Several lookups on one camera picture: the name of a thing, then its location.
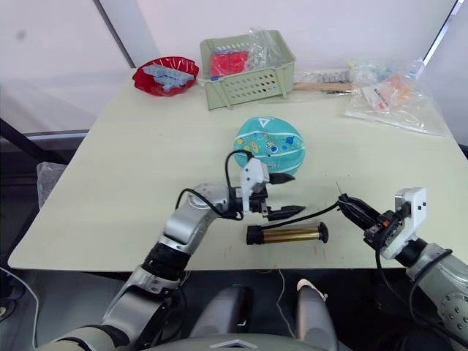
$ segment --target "wooden stick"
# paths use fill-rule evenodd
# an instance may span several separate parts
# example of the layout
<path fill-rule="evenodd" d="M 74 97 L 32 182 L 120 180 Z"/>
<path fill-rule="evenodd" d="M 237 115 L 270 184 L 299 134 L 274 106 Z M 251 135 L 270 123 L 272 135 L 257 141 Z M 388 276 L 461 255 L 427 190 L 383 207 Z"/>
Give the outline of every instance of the wooden stick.
<path fill-rule="evenodd" d="M 294 90 L 350 91 L 351 83 L 294 83 Z"/>

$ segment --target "white triangle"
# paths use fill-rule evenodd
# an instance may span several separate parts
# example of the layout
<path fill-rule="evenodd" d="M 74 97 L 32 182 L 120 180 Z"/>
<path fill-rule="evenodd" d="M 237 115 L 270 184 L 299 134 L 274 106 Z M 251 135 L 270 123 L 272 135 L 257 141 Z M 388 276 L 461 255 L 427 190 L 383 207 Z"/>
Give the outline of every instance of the white triangle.
<path fill-rule="evenodd" d="M 269 121 L 271 120 L 268 118 L 261 118 L 261 117 L 258 118 L 258 122 L 260 123 L 260 126 L 262 126 L 262 128 L 265 128 L 265 126 L 268 124 Z"/>

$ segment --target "red plate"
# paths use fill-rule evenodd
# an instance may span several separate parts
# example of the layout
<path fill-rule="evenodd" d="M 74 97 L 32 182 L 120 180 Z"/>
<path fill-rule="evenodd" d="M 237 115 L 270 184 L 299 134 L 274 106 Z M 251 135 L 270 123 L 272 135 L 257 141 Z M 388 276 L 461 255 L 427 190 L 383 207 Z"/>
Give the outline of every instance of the red plate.
<path fill-rule="evenodd" d="M 164 91 L 162 84 L 157 83 L 152 75 L 147 75 L 143 71 L 143 67 L 150 66 L 152 64 L 159 64 L 167 68 L 177 69 L 179 71 L 189 73 L 195 78 L 193 80 L 189 80 L 185 86 L 176 86 L 169 91 Z M 183 93 L 185 90 L 193 86 L 197 79 L 197 75 L 198 67 L 194 61 L 184 57 L 171 56 L 161 57 L 156 60 L 146 62 L 143 66 L 137 69 L 136 73 L 133 75 L 133 80 L 135 81 L 135 88 L 137 89 L 146 91 L 151 95 L 171 97 L 172 95 Z"/>

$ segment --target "green basket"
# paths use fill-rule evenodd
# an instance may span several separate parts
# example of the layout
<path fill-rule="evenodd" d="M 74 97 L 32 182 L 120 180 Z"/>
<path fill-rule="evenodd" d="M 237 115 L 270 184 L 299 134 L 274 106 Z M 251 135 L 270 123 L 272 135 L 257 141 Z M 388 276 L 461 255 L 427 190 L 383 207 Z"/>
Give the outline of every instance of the green basket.
<path fill-rule="evenodd" d="M 278 45 L 283 57 L 287 58 L 287 63 L 280 67 L 227 75 L 216 81 L 207 81 L 205 91 L 209 110 L 224 106 L 232 110 L 233 105 L 276 95 L 282 95 L 286 99 L 287 93 L 293 89 L 295 57 L 279 31 L 268 32 Z M 211 54 L 214 51 L 248 49 L 248 34 L 203 40 L 200 43 L 203 77 L 207 80 L 210 79 Z"/>

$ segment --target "white tabletop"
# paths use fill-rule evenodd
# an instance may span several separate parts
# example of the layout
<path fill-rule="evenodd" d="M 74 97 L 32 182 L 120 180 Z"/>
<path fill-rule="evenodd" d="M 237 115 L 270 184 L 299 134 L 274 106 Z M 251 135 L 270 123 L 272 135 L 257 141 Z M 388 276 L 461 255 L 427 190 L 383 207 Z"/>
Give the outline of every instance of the white tabletop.
<path fill-rule="evenodd" d="M 208 111 L 195 86 L 164 98 L 129 80 L 81 144 L 24 239 L 13 268 L 132 271 L 156 243 L 181 189 L 224 184 L 223 164 L 250 117 L 274 116 L 303 135 L 306 158 L 288 184 L 268 186 L 268 204 L 305 205 L 311 213 L 341 190 L 378 211 L 394 209 L 404 187 L 428 191 L 428 218 L 418 234 L 468 261 L 468 162 L 452 137 L 435 137 L 344 117 L 346 97 L 312 102 L 250 102 Z M 240 168 L 232 161 L 233 184 Z M 321 216 L 321 241 L 247 246 L 243 222 L 216 220 L 189 261 L 190 270 L 253 268 L 374 268 L 363 231 L 337 211 Z M 384 262 L 398 267 L 396 261 Z"/>

